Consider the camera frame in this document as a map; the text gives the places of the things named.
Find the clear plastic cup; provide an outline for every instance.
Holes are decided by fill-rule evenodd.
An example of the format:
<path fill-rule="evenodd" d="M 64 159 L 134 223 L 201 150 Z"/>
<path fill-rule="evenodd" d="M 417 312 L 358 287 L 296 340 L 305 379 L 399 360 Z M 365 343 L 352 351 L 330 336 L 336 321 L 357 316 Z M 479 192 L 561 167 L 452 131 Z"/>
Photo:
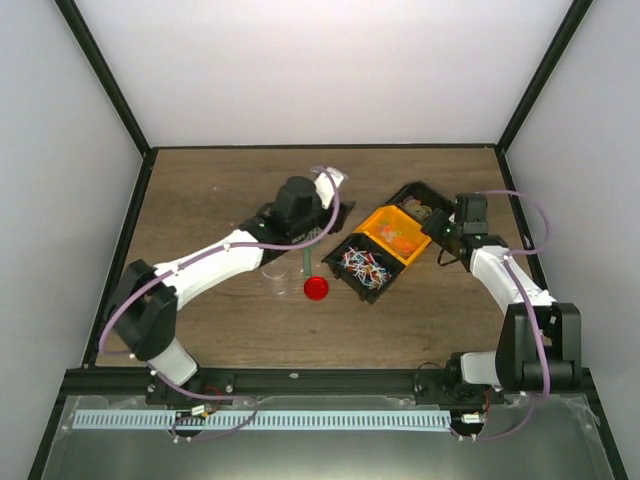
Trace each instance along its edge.
<path fill-rule="evenodd" d="M 283 257 L 267 263 L 260 269 L 265 283 L 274 295 L 284 295 L 291 284 L 291 265 Z"/>

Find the black frame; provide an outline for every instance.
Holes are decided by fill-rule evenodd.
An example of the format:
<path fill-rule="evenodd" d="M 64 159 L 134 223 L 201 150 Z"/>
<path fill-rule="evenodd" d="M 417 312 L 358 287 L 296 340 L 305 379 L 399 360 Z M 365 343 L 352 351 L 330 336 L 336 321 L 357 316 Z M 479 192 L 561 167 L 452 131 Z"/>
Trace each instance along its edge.
<path fill-rule="evenodd" d="M 71 32 L 78 41 L 89 63 L 93 67 L 98 79 L 104 87 L 107 95 L 114 105 L 124 126 L 136 144 L 142 162 L 136 181 L 135 190 L 127 211 L 125 222 L 117 243 L 116 252 L 109 269 L 107 281 L 98 305 L 91 336 L 85 350 L 82 368 L 68 370 L 51 417 L 42 438 L 40 448 L 35 457 L 29 479 L 41 478 L 46 465 L 51 443 L 55 435 L 64 402 L 71 395 L 146 395 L 147 386 L 150 383 L 148 370 L 142 367 L 97 367 L 97 343 L 103 314 L 107 300 L 123 271 L 125 259 L 131 239 L 135 231 L 136 223 L 144 201 L 153 166 L 160 149 L 177 148 L 247 148 L 237 146 L 215 147 L 151 147 L 147 142 L 131 108 L 129 107 L 117 81 L 104 59 L 98 44 L 93 38 L 89 27 L 82 18 L 74 0 L 55 0 L 62 16 L 65 18 Z M 524 124 L 529 112 L 533 108 L 544 85 L 551 76 L 556 64 L 569 45 L 571 38 L 578 29 L 580 22 L 586 15 L 593 0 L 574 0 L 567 11 L 564 20 L 558 28 L 551 44 L 549 45 L 542 61 L 540 62 L 533 78 L 531 79 L 522 99 L 514 111 L 504 133 L 497 144 L 410 144 L 410 145 L 265 145 L 252 146 L 251 148 L 492 148 L 495 151 L 498 166 L 506 188 L 515 190 L 515 184 L 511 176 L 506 154 Z M 511 207 L 516 220 L 518 231 L 523 244 L 533 244 L 522 205 L 517 197 L 511 197 Z M 533 280 L 541 287 L 547 288 L 547 282 L 542 266 L 537 255 L 527 257 Z M 381 394 L 381 395 L 414 395 L 416 370 L 296 370 L 304 372 L 307 379 L 301 383 L 290 379 L 283 374 L 283 370 L 264 369 L 204 369 L 213 375 L 232 376 L 235 379 L 237 394 L 265 395 L 265 394 Z M 592 411 L 600 418 L 601 424 L 598 432 L 605 446 L 609 463 L 616 479 L 627 479 L 618 449 L 609 429 L 605 413 L 593 384 L 593 379 L 588 369 L 584 370 L 582 387 L 576 393 L 584 393 L 588 399 Z M 420 375 L 435 375 L 438 381 L 443 375 L 441 370 L 424 370 Z M 438 404 L 447 409 L 459 408 L 460 405 L 447 404 L 438 401 Z"/>

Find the wooden table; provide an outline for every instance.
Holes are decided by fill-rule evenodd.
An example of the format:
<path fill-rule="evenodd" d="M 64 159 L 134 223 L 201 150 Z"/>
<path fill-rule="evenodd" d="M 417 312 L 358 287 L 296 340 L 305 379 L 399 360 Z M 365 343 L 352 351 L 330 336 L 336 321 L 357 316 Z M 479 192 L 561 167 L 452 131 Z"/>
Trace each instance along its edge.
<path fill-rule="evenodd" d="M 342 196 L 357 202 L 345 229 L 314 250 L 314 274 L 329 280 L 321 302 L 302 292 L 300 252 L 286 254 L 292 284 L 271 294 L 260 271 L 236 276 L 192 300 L 177 337 L 204 366 L 411 368 L 454 351 L 495 349 L 503 315 L 459 264 L 439 267 L 432 244 L 374 305 L 331 276 L 321 258 L 403 184 L 422 180 L 453 198 L 504 188 L 491 149 L 189 149 L 159 153 L 127 263 L 173 260 L 226 236 L 291 175 L 330 165 L 349 175 Z M 490 197 L 492 233 L 521 246 L 506 197 Z M 521 265 L 526 271 L 526 262 Z M 121 347 L 110 338 L 109 347 Z M 99 357 L 98 365 L 130 365 Z"/>

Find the robotic arm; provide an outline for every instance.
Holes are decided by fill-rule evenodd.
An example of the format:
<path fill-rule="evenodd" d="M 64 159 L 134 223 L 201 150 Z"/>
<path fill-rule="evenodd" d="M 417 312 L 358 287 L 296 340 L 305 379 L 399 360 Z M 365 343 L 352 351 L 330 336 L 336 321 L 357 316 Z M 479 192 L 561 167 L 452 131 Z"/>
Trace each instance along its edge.
<path fill-rule="evenodd" d="M 345 176 L 333 168 L 323 170 L 315 181 L 291 177 L 274 202 L 263 205 L 219 242 L 171 262 L 150 266 L 138 260 L 130 264 L 107 305 L 106 317 L 111 319 L 125 302 L 131 302 L 141 287 L 155 284 L 113 324 L 132 355 L 176 385 L 188 382 L 199 366 L 175 338 L 178 311 L 220 282 L 262 267 L 287 250 L 274 246 L 311 240 L 328 227 L 333 216 L 335 222 L 327 233 L 339 232 L 355 205 L 340 202 L 337 214 L 334 212 L 334 194 L 344 180 Z"/>
<path fill-rule="evenodd" d="M 544 353 L 551 385 L 554 390 L 579 386 L 582 373 L 580 312 L 571 303 L 558 303 L 507 255 L 506 242 L 499 236 L 489 235 L 486 211 L 484 195 L 462 193 L 456 196 L 453 215 L 435 209 L 422 226 L 423 233 L 460 260 L 464 268 L 484 284 L 505 315 L 495 352 L 465 353 L 453 360 L 459 362 L 463 380 L 501 386 L 508 391 L 542 389 L 543 372 L 536 339 L 513 275 L 524 287 L 540 331 L 550 340 L 544 346 Z"/>

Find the wooden tabletop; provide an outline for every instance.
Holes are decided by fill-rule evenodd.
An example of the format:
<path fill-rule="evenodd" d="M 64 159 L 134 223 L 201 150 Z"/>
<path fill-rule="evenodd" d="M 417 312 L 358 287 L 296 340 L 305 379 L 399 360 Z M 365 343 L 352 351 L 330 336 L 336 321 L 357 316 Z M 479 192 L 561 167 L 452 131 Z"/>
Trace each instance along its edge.
<path fill-rule="evenodd" d="M 159 153 L 127 263 L 182 257 L 215 243 L 250 218 L 292 175 L 334 166 L 356 207 L 342 232 L 313 252 L 313 273 L 329 281 L 321 302 L 302 292 L 301 252 L 285 255 L 289 292 L 271 293 L 260 271 L 238 275 L 192 300 L 178 315 L 177 337 L 204 366 L 411 368 L 443 363 L 455 351 L 495 349 L 503 315 L 482 284 L 459 264 L 436 264 L 435 245 L 374 305 L 360 302 L 320 264 L 322 257 L 405 183 L 421 180 L 453 198 L 504 188 L 491 149 L 188 149 Z M 489 198 L 490 231 L 521 246 L 509 201 Z M 526 262 L 520 264 L 525 268 Z M 112 336 L 109 348 L 121 347 Z M 99 357 L 98 365 L 130 365 Z"/>

